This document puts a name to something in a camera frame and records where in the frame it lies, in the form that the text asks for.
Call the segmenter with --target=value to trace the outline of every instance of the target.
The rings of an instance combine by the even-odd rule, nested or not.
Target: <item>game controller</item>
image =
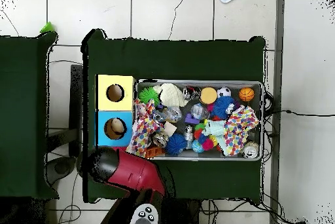
[[[158,224],[157,209],[151,204],[142,204],[133,213],[130,224]]]

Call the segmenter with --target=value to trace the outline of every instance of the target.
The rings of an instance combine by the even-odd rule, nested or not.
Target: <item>green object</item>
[[[200,123],[200,124],[198,124],[198,125],[196,125],[194,127],[194,130],[199,130],[199,129],[204,129],[204,128],[205,128],[205,124],[204,123]]]
[[[160,99],[158,97],[157,92],[153,89],[153,87],[144,88],[139,93],[139,99],[143,103],[147,103],[150,99],[154,99],[154,106],[156,107],[160,103]]]
[[[85,38],[88,61],[88,143],[94,146],[95,74],[131,75],[135,79],[194,79],[261,81],[265,41],[144,41],[108,40],[100,29]],[[162,178],[171,172],[178,198],[251,198],[260,201],[261,160],[179,161],[157,160]],[[174,195],[173,186],[167,189]],[[116,198],[120,189],[88,183],[88,197]]]
[[[58,198],[44,180],[46,63],[56,38],[0,36],[0,196]]]
[[[51,24],[51,22],[47,22],[46,25],[39,32],[44,33],[48,31],[55,31],[54,26]]]

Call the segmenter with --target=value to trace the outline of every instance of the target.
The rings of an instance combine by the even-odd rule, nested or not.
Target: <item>blue plush toy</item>
[[[181,134],[173,134],[166,144],[165,151],[171,156],[177,156],[187,147],[187,141]]]
[[[220,119],[226,120],[232,113],[232,111],[238,108],[237,105],[239,104],[232,97],[219,97],[214,102],[211,116],[216,115]]]

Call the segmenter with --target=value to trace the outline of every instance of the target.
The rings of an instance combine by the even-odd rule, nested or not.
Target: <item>colorful polka dot cloth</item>
[[[255,128],[259,120],[255,112],[249,106],[242,105],[235,110],[224,125],[224,140],[226,147],[223,149],[225,155],[236,155],[244,147],[248,138],[248,131]]]
[[[139,118],[137,120],[137,128],[133,132],[132,140],[130,140],[126,151],[144,158],[149,144],[149,136],[155,131],[160,132],[164,127],[153,119],[155,111],[153,99],[147,104],[140,103],[136,99],[135,104]]]

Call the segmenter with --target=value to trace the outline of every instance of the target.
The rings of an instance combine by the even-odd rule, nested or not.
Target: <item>orange ball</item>
[[[240,89],[238,96],[242,101],[249,102],[254,98],[255,92],[250,87],[243,87]]]

